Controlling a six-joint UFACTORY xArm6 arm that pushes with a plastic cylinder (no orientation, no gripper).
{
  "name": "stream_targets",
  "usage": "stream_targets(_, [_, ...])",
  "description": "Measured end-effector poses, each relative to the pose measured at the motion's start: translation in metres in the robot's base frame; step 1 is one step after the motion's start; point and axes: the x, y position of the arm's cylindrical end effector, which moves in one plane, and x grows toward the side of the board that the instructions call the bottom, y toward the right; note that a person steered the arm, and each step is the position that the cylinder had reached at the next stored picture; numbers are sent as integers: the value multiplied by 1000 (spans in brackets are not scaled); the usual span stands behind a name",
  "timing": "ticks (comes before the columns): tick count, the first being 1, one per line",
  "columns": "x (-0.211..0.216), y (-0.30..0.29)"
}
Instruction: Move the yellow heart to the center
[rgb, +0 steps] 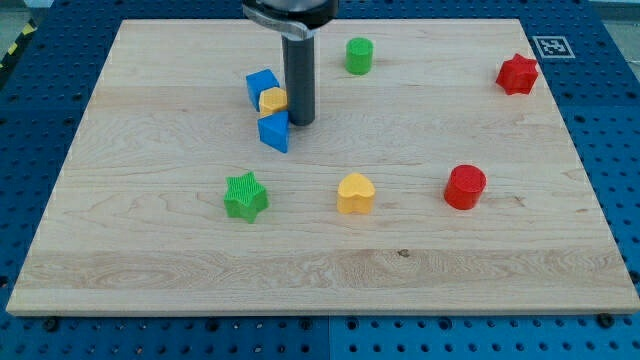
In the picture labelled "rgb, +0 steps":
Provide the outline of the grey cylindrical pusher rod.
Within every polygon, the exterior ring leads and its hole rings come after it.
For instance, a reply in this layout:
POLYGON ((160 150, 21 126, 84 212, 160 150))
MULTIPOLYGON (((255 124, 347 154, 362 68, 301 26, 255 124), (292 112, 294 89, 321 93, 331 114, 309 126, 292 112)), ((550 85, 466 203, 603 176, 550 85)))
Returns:
POLYGON ((282 36, 285 88, 289 120, 307 126, 315 120, 314 38, 291 40, 282 36))

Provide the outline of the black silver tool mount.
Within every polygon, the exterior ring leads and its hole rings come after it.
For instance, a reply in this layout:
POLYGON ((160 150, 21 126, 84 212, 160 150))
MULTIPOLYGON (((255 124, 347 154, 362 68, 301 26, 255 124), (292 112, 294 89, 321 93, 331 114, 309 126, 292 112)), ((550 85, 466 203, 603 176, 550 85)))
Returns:
POLYGON ((313 38, 338 14, 338 0, 243 0, 244 15, 289 40, 313 38))

